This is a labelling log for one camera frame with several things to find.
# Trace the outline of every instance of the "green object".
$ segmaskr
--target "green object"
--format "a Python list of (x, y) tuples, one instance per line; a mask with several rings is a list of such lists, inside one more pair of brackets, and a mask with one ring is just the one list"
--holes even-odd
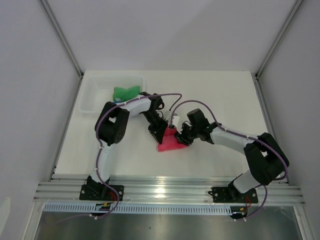
[(134, 99), (140, 93), (140, 86), (132, 86), (128, 89), (116, 86), (113, 93), (113, 101), (125, 102)]

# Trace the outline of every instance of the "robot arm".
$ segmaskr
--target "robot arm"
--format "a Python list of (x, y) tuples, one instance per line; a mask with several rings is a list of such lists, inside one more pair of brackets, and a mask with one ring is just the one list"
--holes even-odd
[[(142, 92), (137, 96), (148, 96), (146, 92)], [(98, 123), (107, 111), (116, 106), (113, 102), (107, 102), (95, 124), (95, 131), (97, 131)], [(168, 122), (164, 120), (156, 110), (163, 109), (164, 103), (161, 97), (149, 97), (143, 98), (139, 101), (131, 102), (125, 106), (115, 108), (100, 124), (98, 129), (98, 137), (102, 142), (102, 150), (98, 157), (99, 174), (101, 179), (105, 183), (109, 183), (110, 179), (110, 163), (113, 159), (113, 149), (123, 139), (126, 133), (127, 123), (129, 118), (138, 114), (143, 114), (150, 123), (148, 130), (154, 136), (154, 138), (162, 143), (165, 130), (168, 126)], [(80, 195), (80, 199), (88, 200), (100, 200), (107, 194), (108, 189), (101, 184), (97, 175), (97, 169), (94, 168), (89, 177), (81, 188), (81, 192), (85, 193), (85, 196)]]
[(204, 142), (222, 145), (246, 156), (249, 170), (235, 178), (228, 186), (228, 190), (233, 198), (237, 198), (237, 196), (241, 196), (259, 185), (268, 185), (284, 171), (284, 166), (277, 156), (259, 142), (251, 140), (248, 137), (254, 137), (268, 144), (289, 166), (287, 157), (269, 133), (246, 135), (233, 130), (233, 132), (248, 136), (247, 138), (243, 138), (224, 131), (216, 123), (210, 124), (200, 109), (189, 112), (187, 116), (191, 125), (184, 123), (182, 125), (182, 132), (175, 134), (179, 143), (189, 146), (194, 139), (200, 138)]

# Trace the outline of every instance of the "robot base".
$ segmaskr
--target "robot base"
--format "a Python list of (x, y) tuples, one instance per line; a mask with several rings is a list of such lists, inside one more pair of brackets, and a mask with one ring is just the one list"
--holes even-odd
[[(110, 185), (110, 187), (113, 187), (119, 193), (119, 201), (121, 202), (124, 196), (125, 187), (123, 185)], [(81, 187), (79, 199), (86, 200), (86, 201), (106, 201), (106, 202), (114, 201), (113, 196), (108, 193), (113, 193), (115, 195), (115, 193), (112, 190), (108, 189), (106, 194), (104, 194), (104, 196), (101, 197), (99, 194), (92, 191), (92, 189), (88, 185), (84, 184)]]
[(249, 198), (252, 204), (258, 203), (257, 191), (252, 188), (246, 193), (240, 194), (237, 199), (233, 199), (229, 194), (229, 188), (227, 186), (214, 186), (211, 191), (208, 192), (212, 196), (214, 203), (228, 203), (228, 204), (245, 204), (246, 197)]

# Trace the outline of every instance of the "metal frame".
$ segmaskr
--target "metal frame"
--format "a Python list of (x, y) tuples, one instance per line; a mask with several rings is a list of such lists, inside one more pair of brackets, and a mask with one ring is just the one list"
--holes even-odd
[(279, 33), (277, 34), (273, 44), (271, 45), (271, 48), (269, 49), (267, 55), (265, 56), (261, 66), (259, 67), (258, 72), (256, 73), (256, 79), (259, 80), (262, 73), (270, 63), (272, 57), (275, 55), (276, 51), (278, 50), (280, 44), (284, 40), (286, 34), (288, 33), (292, 23), (295, 21), (299, 11), (301, 10), (303, 3), (305, 0), (297, 0), (295, 4), (293, 5), (288, 17), (286, 18), (284, 24), (282, 25)]
[[(44, 212), (60, 213), (107, 213), (109, 210), (101, 209), (97, 203), (83, 202), (47, 202)], [(167, 204), (126, 204), (119, 203), (113, 211), (114, 214), (165, 214), (165, 215), (216, 215), (231, 216), (230, 206), (218, 205), (167, 205)]]
[(65, 54), (69, 58), (74, 70), (79, 75), (79, 77), (82, 78), (84, 73), (81, 71), (80, 66), (78, 64), (78, 61), (75, 58), (75, 56), (70, 48), (70, 45), (69, 45), (64, 33), (62, 32), (61, 27), (59, 26), (57, 19), (53, 13), (48, 1), (47, 0), (38, 0), (38, 2), (41, 5), (45, 16), (47, 17), (53, 31), (55, 32)]
[(81, 76), (80, 79), (79, 79), (79, 84), (77, 86), (77, 90), (76, 90), (76, 93), (74, 95), (74, 98), (73, 98), (73, 103), (72, 103), (72, 107), (70, 109), (70, 112), (68, 114), (68, 118), (67, 118), (67, 121), (66, 121), (66, 124), (63, 128), (63, 134), (61, 136), (61, 139), (59, 141), (59, 145), (58, 145), (58, 148), (54, 154), (54, 161), (51, 165), (51, 172), (50, 172), (50, 176), (49, 176), (49, 179), (48, 181), (51, 180), (54, 172), (55, 172), (55, 169), (57, 167), (57, 163), (58, 163), (58, 159), (60, 157), (60, 154), (61, 154), (61, 150), (62, 150), (62, 147), (64, 145), (64, 142), (65, 142), (65, 138), (66, 138), (66, 135), (67, 135), (67, 130), (68, 130), (68, 127), (69, 127), (69, 123), (70, 123), (70, 120), (71, 120), (71, 117), (72, 117), (72, 113), (75, 109), (75, 106), (76, 106), (76, 101), (77, 101), (77, 98), (78, 98), (78, 95), (79, 95), (79, 91), (80, 91), (80, 88), (81, 88), (81, 85), (82, 85), (82, 79), (83, 77)]
[[(74, 57), (74, 54), (54, 16), (53, 11), (47, 0), (38, 0), (45, 15), (47, 16), (54, 32), (56, 33), (61, 46), (71, 61), (77, 74), (82, 77), (83, 72)], [(264, 70), (268, 66), (275, 52), (282, 43), (286, 33), (290, 29), (293, 21), (296, 19), (299, 10), (301, 9), (304, 0), (297, 0), (291, 9), (286, 21), (279, 31), (275, 41), (270, 50), (264, 58), (259, 70), (253, 78), (254, 86), (257, 92), (259, 103), (262, 109), (265, 124), (269, 133), (274, 137), (275, 130), (273, 128), (266, 101), (261, 90), (259, 79)], [(60, 151), (65, 139), (71, 115), (75, 106), (75, 102), (79, 93), (80, 85), (78, 86), (77, 94), (74, 99), (72, 109), (70, 111), (66, 127), (64, 129), (63, 137), (60, 141), (60, 147), (56, 153), (55, 162), (53, 164), (52, 172), (49, 182), (40, 182), (34, 197), (33, 210), (29, 219), (29, 224), (26, 228), (24, 239), (33, 240), (37, 227), (41, 218), (42, 211), (46, 203), (60, 202), (66, 204), (90, 204), (89, 201), (83, 202), (79, 200), (81, 185), (87, 178), (86, 175), (57, 175), (53, 174), (56, 162), (59, 158)], [(112, 176), (111, 184), (124, 185), (124, 201), (121, 203), (126, 206), (136, 206), (137, 204), (147, 206), (188, 206), (195, 208), (196, 206), (230, 206), (231, 204), (214, 204), (212, 197), (208, 195), (208, 191), (213, 186), (226, 186), (233, 178), (229, 177), (201, 177), (201, 178), (187, 178), (187, 177), (139, 177), (139, 176)], [(266, 206), (293, 206), (296, 212), (298, 224), (304, 240), (313, 240), (314, 236), (306, 215), (305, 202), (302, 191), (298, 186), (291, 186), (289, 179), (286, 182), (274, 182), (267, 186), (268, 198)], [(258, 188), (257, 194), (259, 203), (265, 196), (263, 189)]]
[[(79, 200), (81, 186), (87, 175), (61, 178), (53, 176), (51, 182), (40, 182), (36, 190), (35, 202), (91, 203)], [(213, 203), (208, 194), (211, 187), (226, 187), (234, 177), (165, 177), (165, 176), (110, 176), (110, 184), (124, 185), (123, 204), (162, 205), (216, 205), (242, 206), (241, 203)], [(266, 206), (305, 206), (302, 191), (298, 186), (273, 182), (267, 186)], [(265, 190), (257, 190), (259, 203), (265, 197)]]

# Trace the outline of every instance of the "plastic container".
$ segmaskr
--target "plastic container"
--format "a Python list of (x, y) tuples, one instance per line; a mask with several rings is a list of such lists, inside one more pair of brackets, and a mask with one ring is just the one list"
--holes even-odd
[(108, 101), (113, 101), (115, 87), (130, 88), (139, 85), (140, 92), (146, 91), (143, 76), (92, 76), (79, 98), (78, 110), (83, 114), (99, 115)]

